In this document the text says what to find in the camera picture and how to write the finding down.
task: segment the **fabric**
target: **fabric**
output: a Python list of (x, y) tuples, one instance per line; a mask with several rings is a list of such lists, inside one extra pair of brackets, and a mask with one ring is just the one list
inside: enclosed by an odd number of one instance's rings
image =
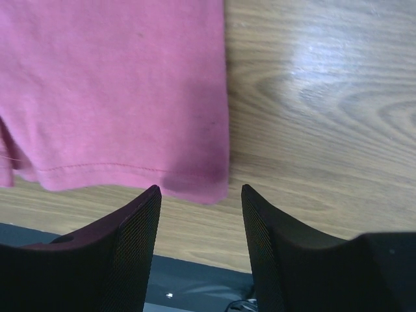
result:
[(222, 0), (0, 1), (0, 185), (228, 189)]

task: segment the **black mesh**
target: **black mesh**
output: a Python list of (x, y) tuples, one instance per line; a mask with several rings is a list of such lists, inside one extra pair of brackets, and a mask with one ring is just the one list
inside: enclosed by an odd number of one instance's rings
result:
[(270, 233), (244, 193), (242, 211), (259, 312), (284, 312), (281, 274), (273, 254)]
[(143, 311), (160, 205), (154, 195), (120, 225), (100, 311)]

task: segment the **wood grain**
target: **wood grain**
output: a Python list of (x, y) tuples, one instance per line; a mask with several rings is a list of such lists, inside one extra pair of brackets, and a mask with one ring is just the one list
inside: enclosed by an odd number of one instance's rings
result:
[[(228, 0), (229, 198), (165, 198), (156, 253), (248, 271), (240, 189), (327, 233), (416, 229), (416, 2)], [(0, 221), (66, 233), (135, 197), (0, 190)]]

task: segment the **stitching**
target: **stitching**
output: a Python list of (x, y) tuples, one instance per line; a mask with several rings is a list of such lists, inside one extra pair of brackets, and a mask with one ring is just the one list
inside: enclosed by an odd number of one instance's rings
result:
[[(51, 179), (56, 179), (58, 177), (62, 177), (62, 176), (72, 176), (72, 175), (77, 175), (77, 174), (90, 174), (90, 173), (96, 173), (96, 172), (108, 172), (108, 170), (89, 170), (89, 171), (84, 171), (84, 172), (66, 172), (65, 174), (62, 173), (56, 173), (56, 174), (51, 174), (51, 175), (47, 175), (47, 178), (51, 178)], [(140, 175), (138, 172), (124, 172), (124, 171), (111, 171), (111, 172), (118, 172), (118, 173), (122, 173), (122, 174), (132, 174), (134, 176), (142, 176)], [(205, 177), (203, 176), (198, 176), (198, 178), (200, 179), (205, 179)], [(199, 187), (205, 187), (205, 188), (209, 188), (207, 187), (207, 182), (206, 181), (184, 181), (184, 183), (190, 184), (190, 185), (197, 185)], [(220, 184), (220, 181), (215, 181), (213, 182), (214, 185)]]
[(181, 176), (194, 176), (194, 177), (207, 177), (203, 174), (190, 174), (190, 173), (184, 173), (184, 172), (178, 172), (178, 171), (169, 171), (169, 170), (160, 170), (160, 169), (153, 169), (153, 168), (145, 168), (145, 167), (139, 167), (139, 166), (132, 166), (130, 164), (118, 164), (115, 162), (103, 162), (103, 163), (92, 163), (92, 164), (73, 164), (69, 166), (59, 166), (55, 168), (50, 169), (36, 169), (36, 171), (39, 172), (51, 172), (51, 171), (57, 171), (65, 168), (79, 168), (79, 167), (86, 167), (86, 166), (121, 166), (126, 168), (134, 168), (139, 170), (146, 170), (151, 172), (163, 172), (166, 174), (179, 174)]

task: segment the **wooden surface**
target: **wooden surface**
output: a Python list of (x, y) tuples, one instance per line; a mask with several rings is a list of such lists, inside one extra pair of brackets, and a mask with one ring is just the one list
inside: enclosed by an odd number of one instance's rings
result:
[[(156, 253), (250, 269), (240, 189), (325, 232), (416, 229), (416, 2), (228, 0), (229, 198), (165, 199)], [(67, 233), (140, 191), (0, 190), (0, 221)]]

